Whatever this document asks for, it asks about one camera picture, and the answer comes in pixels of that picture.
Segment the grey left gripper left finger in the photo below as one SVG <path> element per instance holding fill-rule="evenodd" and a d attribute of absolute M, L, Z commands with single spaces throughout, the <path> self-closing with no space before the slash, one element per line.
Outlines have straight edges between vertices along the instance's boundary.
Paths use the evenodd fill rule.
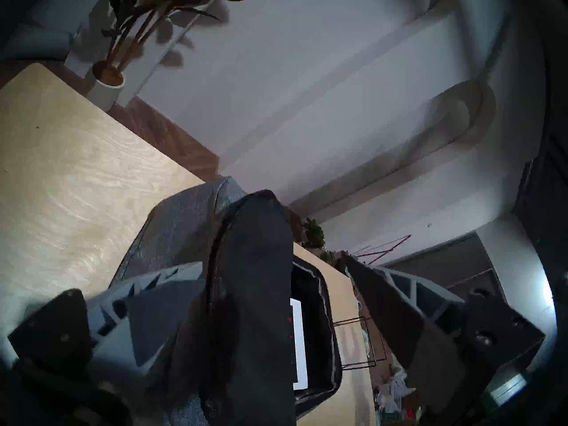
<path fill-rule="evenodd" d="M 204 287 L 202 263 L 193 262 L 129 278 L 88 300 L 71 288 L 7 338 L 18 358 L 47 371 L 138 386 Z"/>

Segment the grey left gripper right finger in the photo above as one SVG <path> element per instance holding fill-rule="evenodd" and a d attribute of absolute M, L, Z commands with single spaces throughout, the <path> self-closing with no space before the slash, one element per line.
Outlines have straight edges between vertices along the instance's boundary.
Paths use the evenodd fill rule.
<path fill-rule="evenodd" d="M 485 288 L 462 299 L 411 274 L 344 257 L 390 350 L 425 404 L 427 425 L 462 425 L 503 369 L 524 370 L 544 333 Z"/>

